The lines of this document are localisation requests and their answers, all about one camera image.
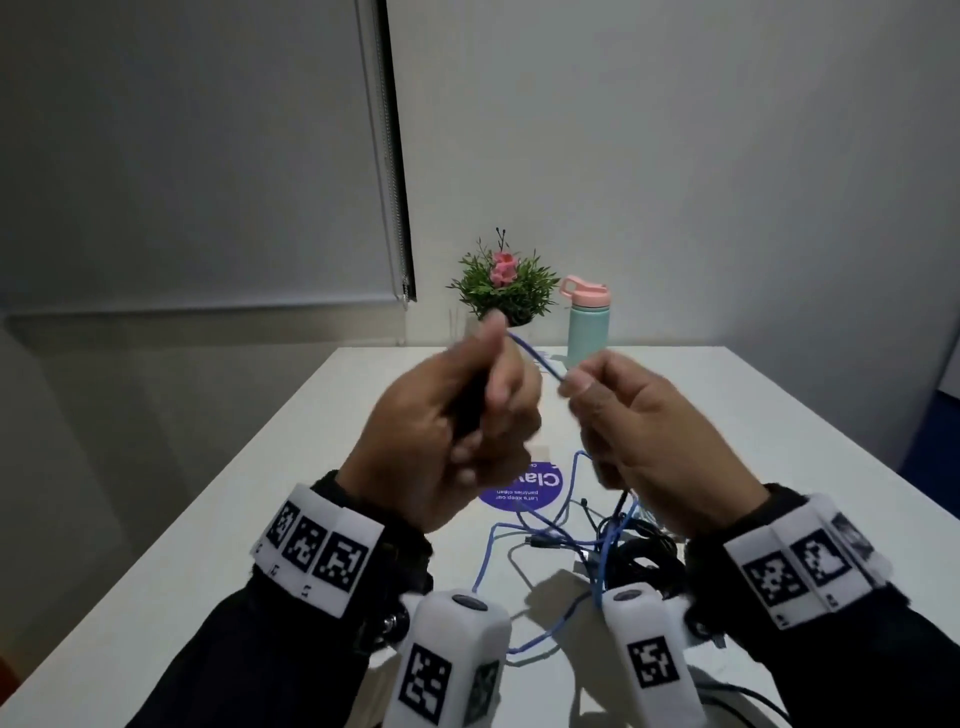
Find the person's right hand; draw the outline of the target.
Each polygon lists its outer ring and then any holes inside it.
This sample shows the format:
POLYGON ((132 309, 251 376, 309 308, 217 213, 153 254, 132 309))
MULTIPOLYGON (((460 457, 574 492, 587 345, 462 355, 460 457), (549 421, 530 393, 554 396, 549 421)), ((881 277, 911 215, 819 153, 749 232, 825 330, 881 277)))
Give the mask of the person's right hand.
POLYGON ((569 409, 598 480, 607 489, 634 492, 673 533, 695 538, 728 528, 770 499, 762 481, 666 377, 609 349, 571 370, 594 376, 624 406, 612 413, 569 409))

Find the person's left hand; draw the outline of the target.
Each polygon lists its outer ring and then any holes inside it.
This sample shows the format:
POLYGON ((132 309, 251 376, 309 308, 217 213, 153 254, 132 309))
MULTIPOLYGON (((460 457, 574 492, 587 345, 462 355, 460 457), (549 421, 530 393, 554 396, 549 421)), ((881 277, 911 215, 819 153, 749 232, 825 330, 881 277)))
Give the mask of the person's left hand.
POLYGON ((508 337, 511 396, 486 397, 476 431, 454 442, 445 414, 452 400, 448 349, 457 342, 404 372, 379 397, 337 473, 342 490, 426 535, 483 491, 507 486, 525 473, 531 463, 528 445, 542 426, 543 377, 508 337))

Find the black tool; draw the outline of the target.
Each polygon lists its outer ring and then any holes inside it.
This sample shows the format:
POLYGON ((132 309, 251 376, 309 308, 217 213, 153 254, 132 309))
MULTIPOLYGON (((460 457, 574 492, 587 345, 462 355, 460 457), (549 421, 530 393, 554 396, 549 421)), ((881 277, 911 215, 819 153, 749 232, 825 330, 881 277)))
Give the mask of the black tool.
POLYGON ((488 369, 477 371, 444 410, 451 425, 451 436, 454 442, 464 439, 480 428, 485 410, 489 375, 488 369))

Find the person's left forearm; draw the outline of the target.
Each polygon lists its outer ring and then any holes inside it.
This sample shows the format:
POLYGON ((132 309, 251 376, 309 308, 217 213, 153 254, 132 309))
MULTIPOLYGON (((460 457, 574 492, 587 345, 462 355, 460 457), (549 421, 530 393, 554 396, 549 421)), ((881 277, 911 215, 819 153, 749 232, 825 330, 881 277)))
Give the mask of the person's left forearm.
POLYGON ((246 585, 213 609, 126 728, 344 728, 402 596, 433 589, 433 549, 400 517, 347 494, 337 474, 311 489, 384 527, 342 618, 294 599, 254 564, 246 585))

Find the person's right forearm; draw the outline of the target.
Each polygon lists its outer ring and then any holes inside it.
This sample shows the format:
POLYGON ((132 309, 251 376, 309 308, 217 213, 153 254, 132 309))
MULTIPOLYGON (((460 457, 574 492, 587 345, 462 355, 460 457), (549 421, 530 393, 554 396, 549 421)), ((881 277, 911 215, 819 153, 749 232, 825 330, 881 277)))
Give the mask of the person's right forearm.
POLYGON ((812 495, 777 484, 733 525, 692 538, 686 566, 697 620, 764 666, 794 728, 960 728, 960 645, 893 584, 836 613, 780 630, 726 552, 812 495))

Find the mint bottle pink lid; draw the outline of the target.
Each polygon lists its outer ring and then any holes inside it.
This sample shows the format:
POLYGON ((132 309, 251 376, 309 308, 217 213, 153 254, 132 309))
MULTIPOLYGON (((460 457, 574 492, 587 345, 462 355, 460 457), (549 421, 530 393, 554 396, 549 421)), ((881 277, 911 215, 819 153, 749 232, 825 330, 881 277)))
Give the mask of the mint bottle pink lid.
POLYGON ((566 369, 570 370, 606 348, 612 296, 607 285, 576 275, 566 276, 559 292, 570 303, 565 357, 566 369))

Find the green potted plant pink flower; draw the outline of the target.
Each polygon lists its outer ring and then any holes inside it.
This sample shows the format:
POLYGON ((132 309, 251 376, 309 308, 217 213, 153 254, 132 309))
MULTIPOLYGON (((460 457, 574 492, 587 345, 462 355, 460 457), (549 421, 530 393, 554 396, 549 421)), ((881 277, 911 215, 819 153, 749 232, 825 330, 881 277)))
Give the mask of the green potted plant pink flower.
POLYGON ((543 317, 555 305, 561 276, 531 254, 517 252, 507 241, 507 230, 497 226, 491 246, 477 239, 477 248, 459 261, 459 276, 446 286, 454 292, 476 321, 494 311, 507 320, 509 328, 518 328, 543 317))

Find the round blue sticker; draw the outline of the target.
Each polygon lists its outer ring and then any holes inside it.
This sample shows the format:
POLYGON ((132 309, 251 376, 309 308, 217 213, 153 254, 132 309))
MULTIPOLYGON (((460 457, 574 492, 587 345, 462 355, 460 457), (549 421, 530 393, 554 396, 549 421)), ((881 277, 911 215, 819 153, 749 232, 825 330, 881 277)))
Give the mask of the round blue sticker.
POLYGON ((483 491, 480 501, 502 512, 537 511, 553 504, 565 491, 561 469, 554 463, 533 461, 509 485, 483 491))

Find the white marker wristband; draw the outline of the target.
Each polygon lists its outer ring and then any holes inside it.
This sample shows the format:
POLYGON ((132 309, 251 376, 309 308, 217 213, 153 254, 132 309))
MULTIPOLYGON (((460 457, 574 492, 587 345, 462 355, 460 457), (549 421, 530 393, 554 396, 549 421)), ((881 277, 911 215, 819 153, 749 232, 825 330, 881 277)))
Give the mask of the white marker wristband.
POLYGON ((383 530, 383 524, 298 483, 249 554, 295 600, 340 620, 383 530))
POLYGON ((891 562, 822 493, 725 550, 779 630, 839 612, 893 575, 891 562))

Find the grey window blind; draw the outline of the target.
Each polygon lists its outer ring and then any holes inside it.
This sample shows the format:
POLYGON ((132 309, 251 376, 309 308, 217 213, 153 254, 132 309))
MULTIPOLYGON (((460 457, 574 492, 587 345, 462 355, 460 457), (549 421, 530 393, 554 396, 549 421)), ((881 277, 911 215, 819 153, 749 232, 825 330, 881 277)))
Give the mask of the grey window blind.
POLYGON ((0 313, 406 303, 383 0, 0 0, 0 313))

